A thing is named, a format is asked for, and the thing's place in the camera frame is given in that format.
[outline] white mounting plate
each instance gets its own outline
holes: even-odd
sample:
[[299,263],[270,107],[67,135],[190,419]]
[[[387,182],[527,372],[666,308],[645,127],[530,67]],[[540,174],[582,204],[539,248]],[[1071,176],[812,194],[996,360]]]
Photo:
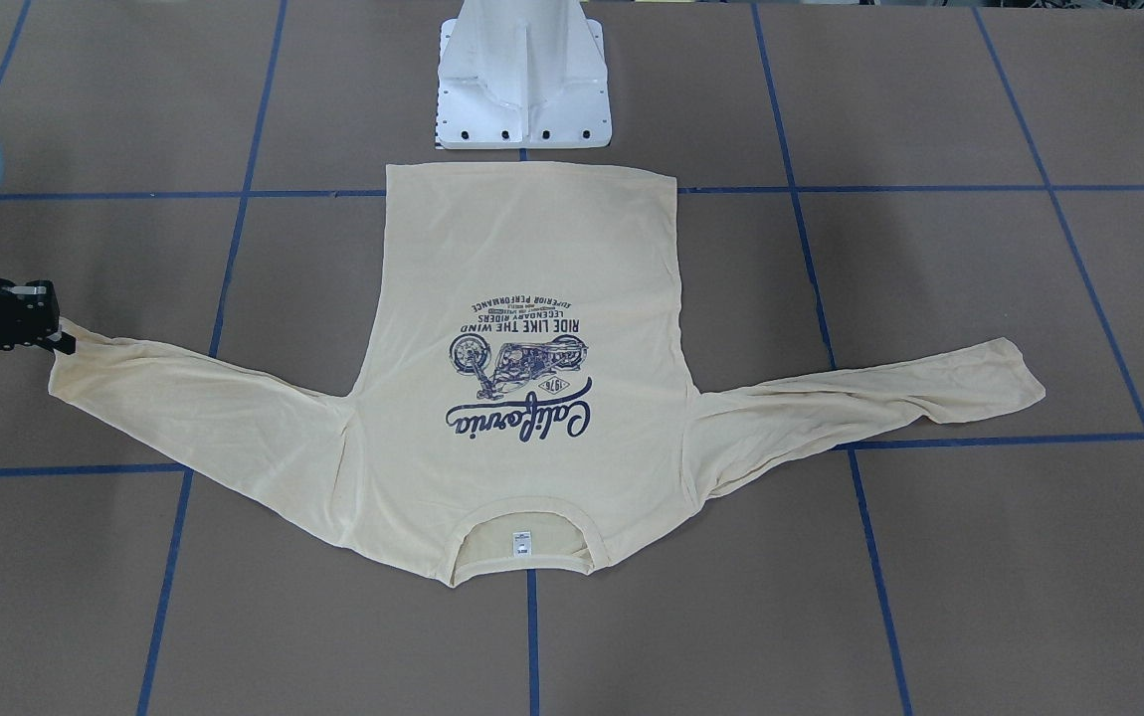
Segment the white mounting plate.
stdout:
[[[585,22],[603,55],[603,24]],[[439,29],[440,58],[456,24],[458,19],[445,19]],[[562,94],[531,109],[527,136],[521,136],[522,112],[521,105],[496,102],[477,82],[440,81],[436,149],[597,149],[612,141],[606,82],[564,85]]]

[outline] graphic print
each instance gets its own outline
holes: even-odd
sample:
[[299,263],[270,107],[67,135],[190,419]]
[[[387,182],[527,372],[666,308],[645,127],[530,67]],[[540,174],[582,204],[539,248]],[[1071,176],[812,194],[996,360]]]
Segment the graphic print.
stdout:
[[[569,317],[571,303],[530,295],[506,295],[471,305],[474,320],[463,324],[460,334],[448,344],[448,359],[460,375],[471,376],[477,385],[476,398],[490,403],[456,405],[445,413],[445,423],[454,433],[476,439],[490,430],[517,428],[522,443],[532,436],[546,439],[557,423],[566,427],[569,437],[580,437],[590,424],[590,404],[583,398],[594,381],[562,398],[540,399],[534,387],[550,396],[564,393],[571,385],[571,373],[581,371],[589,345],[575,333],[581,321]],[[493,343],[482,334],[527,334],[526,340],[499,336]],[[532,334],[557,334],[554,339]],[[505,400],[509,393],[527,387],[521,400]]]

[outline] shirt sleeve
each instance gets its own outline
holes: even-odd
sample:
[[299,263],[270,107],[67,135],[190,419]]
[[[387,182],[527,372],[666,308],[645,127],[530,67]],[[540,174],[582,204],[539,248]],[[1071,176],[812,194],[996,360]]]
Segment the shirt sleeve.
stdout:
[[340,398],[149,340],[106,339],[63,321],[49,393],[340,544],[357,511],[341,470]]
[[832,371],[697,396],[683,467],[700,498],[722,498],[778,463],[907,425],[982,421],[1044,398],[1006,339],[916,361]]

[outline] floor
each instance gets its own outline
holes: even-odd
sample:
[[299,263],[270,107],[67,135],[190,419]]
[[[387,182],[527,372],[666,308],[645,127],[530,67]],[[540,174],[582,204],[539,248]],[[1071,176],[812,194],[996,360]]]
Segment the floor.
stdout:
[[590,3],[609,149],[432,148],[459,3],[0,0],[0,276],[347,392],[386,164],[680,180],[702,390],[1017,343],[590,576],[327,547],[0,353],[0,715],[1144,713],[1144,11]]

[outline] shirt tag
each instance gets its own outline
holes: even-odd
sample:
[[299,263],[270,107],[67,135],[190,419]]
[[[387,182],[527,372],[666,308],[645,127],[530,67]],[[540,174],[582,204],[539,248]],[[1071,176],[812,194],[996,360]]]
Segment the shirt tag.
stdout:
[[527,557],[532,554],[532,533],[515,533],[515,557]]

